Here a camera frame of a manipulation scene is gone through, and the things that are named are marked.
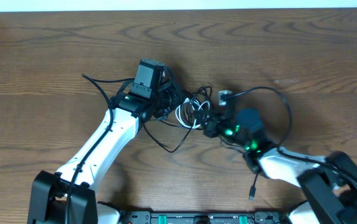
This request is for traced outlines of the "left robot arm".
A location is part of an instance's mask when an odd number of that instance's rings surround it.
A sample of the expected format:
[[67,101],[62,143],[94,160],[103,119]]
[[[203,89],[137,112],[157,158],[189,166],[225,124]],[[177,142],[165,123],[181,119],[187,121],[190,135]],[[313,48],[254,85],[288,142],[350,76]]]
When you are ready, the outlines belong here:
[[135,78],[105,96],[107,111],[82,148],[54,173],[35,177],[28,223],[118,223],[120,212],[98,203],[96,193],[117,155],[151,118],[165,118],[184,93],[164,63],[143,58]]

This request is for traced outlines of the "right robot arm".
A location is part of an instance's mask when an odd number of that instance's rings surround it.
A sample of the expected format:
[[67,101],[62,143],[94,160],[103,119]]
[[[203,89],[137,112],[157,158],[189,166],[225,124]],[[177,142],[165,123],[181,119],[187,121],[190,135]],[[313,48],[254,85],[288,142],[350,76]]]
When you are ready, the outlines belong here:
[[287,212],[284,223],[357,223],[357,165],[346,153],[310,156],[289,151],[267,137],[255,109],[237,116],[201,110],[194,116],[204,135],[243,148],[252,172],[301,188],[306,201]]

